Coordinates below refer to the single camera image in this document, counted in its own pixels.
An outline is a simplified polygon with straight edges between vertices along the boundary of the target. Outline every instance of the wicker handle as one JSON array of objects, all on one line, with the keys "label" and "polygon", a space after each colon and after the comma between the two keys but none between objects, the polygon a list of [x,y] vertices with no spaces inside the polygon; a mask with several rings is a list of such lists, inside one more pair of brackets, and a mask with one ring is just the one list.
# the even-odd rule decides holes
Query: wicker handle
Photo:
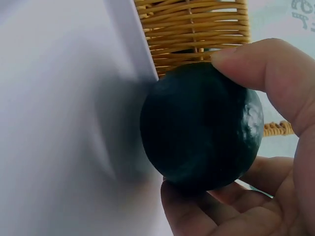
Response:
[{"label": "wicker handle", "polygon": [[[250,42],[246,0],[134,0],[159,77],[215,50]],[[264,126],[264,137],[293,134],[287,121]]]}]

